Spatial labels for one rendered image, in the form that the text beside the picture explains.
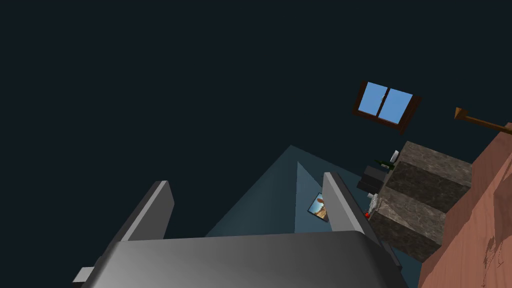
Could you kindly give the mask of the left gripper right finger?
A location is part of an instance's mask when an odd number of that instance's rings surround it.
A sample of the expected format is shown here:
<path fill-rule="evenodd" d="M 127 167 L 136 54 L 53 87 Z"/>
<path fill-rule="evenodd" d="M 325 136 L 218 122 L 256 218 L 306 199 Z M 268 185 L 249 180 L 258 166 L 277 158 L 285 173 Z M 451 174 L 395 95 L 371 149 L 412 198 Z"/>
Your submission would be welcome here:
<path fill-rule="evenodd" d="M 323 174 L 322 197 L 333 231 L 358 231 L 375 243 L 380 241 L 337 172 Z"/>

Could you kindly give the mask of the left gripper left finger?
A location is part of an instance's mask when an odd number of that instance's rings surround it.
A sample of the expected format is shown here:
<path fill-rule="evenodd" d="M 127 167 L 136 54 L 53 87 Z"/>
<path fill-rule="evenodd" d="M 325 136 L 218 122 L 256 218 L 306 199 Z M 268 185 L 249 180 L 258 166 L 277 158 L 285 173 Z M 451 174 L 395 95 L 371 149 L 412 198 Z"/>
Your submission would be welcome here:
<path fill-rule="evenodd" d="M 121 242 L 164 238 L 175 205 L 169 182 L 157 181 L 148 195 L 142 201 L 141 208 L 134 211 L 134 219 L 128 222 Z"/>

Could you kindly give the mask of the framed landscape picture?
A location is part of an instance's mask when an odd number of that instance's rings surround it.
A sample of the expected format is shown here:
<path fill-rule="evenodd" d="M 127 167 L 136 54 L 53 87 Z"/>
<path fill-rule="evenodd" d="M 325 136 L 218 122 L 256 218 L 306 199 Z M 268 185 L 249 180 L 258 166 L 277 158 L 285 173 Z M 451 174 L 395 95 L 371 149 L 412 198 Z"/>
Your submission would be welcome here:
<path fill-rule="evenodd" d="M 322 221 L 326 223 L 329 222 L 325 202 L 323 200 L 323 194 L 321 192 L 317 194 L 307 211 Z"/>

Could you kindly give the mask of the brown stone cabinet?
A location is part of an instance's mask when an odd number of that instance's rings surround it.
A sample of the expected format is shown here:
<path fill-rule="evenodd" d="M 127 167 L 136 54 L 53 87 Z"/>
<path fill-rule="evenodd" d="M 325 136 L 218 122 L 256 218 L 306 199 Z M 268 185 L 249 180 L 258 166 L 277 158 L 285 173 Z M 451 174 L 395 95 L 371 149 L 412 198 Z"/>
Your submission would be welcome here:
<path fill-rule="evenodd" d="M 407 141 L 392 170 L 366 167 L 369 223 L 390 246 L 423 263 L 438 250 L 448 211 L 469 191 L 472 165 Z"/>

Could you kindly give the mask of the brown framed window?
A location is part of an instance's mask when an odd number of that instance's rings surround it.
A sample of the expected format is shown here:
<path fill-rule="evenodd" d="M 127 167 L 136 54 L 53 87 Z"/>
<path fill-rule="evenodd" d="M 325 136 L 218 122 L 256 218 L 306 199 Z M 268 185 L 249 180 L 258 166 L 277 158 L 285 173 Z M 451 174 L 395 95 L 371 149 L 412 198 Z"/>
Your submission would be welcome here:
<path fill-rule="evenodd" d="M 403 135 L 421 101 L 417 94 L 362 81 L 351 113 L 396 129 Z"/>

